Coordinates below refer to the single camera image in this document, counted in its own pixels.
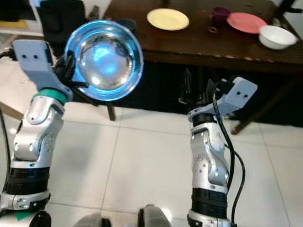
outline dark wooden table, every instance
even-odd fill
[[[212,25],[210,14],[216,6],[254,14],[268,24],[271,24],[273,17],[278,17],[295,33],[285,18],[277,15],[273,2],[267,0],[112,0],[104,19],[116,21],[127,17],[135,20],[137,39],[147,61],[303,75],[303,42],[286,50],[274,51],[264,47],[258,41],[258,35],[240,32],[228,24],[218,27],[218,33],[211,33],[208,30]],[[183,12],[189,18],[189,26],[180,31],[153,27],[146,15],[157,8]],[[289,89],[291,87],[286,85],[285,93]]]

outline white tile floor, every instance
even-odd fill
[[[0,101],[25,111],[35,87],[16,64],[0,61],[2,74]],[[115,227],[135,226],[138,209],[147,203],[169,210],[174,227],[187,226],[191,150],[186,116],[127,108],[116,108],[116,113],[117,121],[111,122],[104,107],[66,105],[51,167],[52,198],[46,208],[53,226],[72,227],[95,212],[110,217]],[[6,122],[8,131],[18,126],[9,117]],[[226,122],[227,128],[232,124]],[[253,123],[231,138],[247,171],[236,212],[238,226],[302,226],[303,129]],[[1,142],[0,186],[6,168]],[[229,217],[240,179],[236,162]]]

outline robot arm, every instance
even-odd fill
[[[237,77],[232,82],[224,80],[222,83],[223,95],[217,100],[221,115],[242,108],[257,90],[255,84],[241,77]],[[191,227],[236,226],[226,215],[227,183],[229,177],[232,178],[232,173],[230,174],[224,158],[224,137],[214,116],[214,106],[210,98],[205,98],[202,106],[201,101],[197,99],[191,104],[195,102],[199,105],[188,113],[188,120],[193,123],[190,142],[193,153],[193,191],[192,208],[189,210],[187,220]]]
[[[54,74],[45,42],[17,40],[14,47],[22,70],[39,93],[14,139],[7,187],[0,200],[0,211],[5,212],[0,226],[50,227],[50,215],[43,211],[50,199],[49,169],[63,125],[63,105],[72,100],[72,92]]]

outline gray bracket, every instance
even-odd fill
[[[22,70],[37,86],[55,89],[66,95],[67,101],[73,98],[72,91],[62,84],[52,69],[52,57],[46,42],[41,40],[15,40],[13,42],[17,60]]]
[[[233,80],[233,83],[234,86],[229,93],[224,94],[219,100],[217,100],[221,116],[241,109],[258,89],[256,84],[251,83],[242,77],[237,77]],[[215,115],[213,104],[193,109],[188,113],[187,117],[190,122],[193,122],[194,116],[204,113]]]

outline black wire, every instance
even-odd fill
[[[218,108],[218,104],[217,104],[217,100],[216,100],[216,92],[217,90],[214,91],[213,93],[213,105],[214,105],[214,112],[215,112],[215,116],[217,118],[218,124],[220,126],[220,129],[223,133],[223,136],[225,137],[225,140],[230,148],[230,154],[231,154],[231,168],[229,171],[229,178],[228,178],[228,182],[227,182],[227,189],[229,190],[232,184],[232,178],[233,178],[233,173],[234,173],[234,169],[235,169],[235,150],[233,148],[232,145],[232,141],[228,136],[228,133],[226,131],[226,128],[224,127],[221,115],[220,115],[220,111]]]
[[[6,213],[7,213],[7,210],[1,211],[1,212],[0,212],[0,218],[3,217],[4,215],[6,215]]]
[[[6,56],[7,56],[7,52],[0,53],[0,58],[6,57]]]
[[[238,189],[238,193],[236,195],[236,198],[233,202],[233,205],[232,205],[232,223],[235,223],[235,211],[236,211],[236,206],[237,206],[237,203],[238,203],[238,200],[239,200],[239,197],[241,195],[241,192],[242,192],[242,189],[244,187],[244,183],[245,183],[245,165],[244,165],[244,162],[241,158],[241,156],[235,151],[235,155],[237,156],[239,162],[241,163],[241,167],[242,167],[242,179],[241,179],[241,184],[240,184],[240,187]]]
[[[6,131],[6,127],[5,127],[5,122],[4,122],[4,117],[3,117],[3,112],[0,108],[0,121],[1,121],[1,126],[2,126],[2,130],[3,130],[3,134],[4,134],[4,139],[5,139],[5,145],[6,145],[6,178],[5,178],[5,183],[3,185],[3,189],[2,192],[6,191],[7,188],[7,184],[8,184],[8,179],[9,179],[9,168],[10,168],[10,149],[9,149],[9,138],[8,138],[8,134]]]

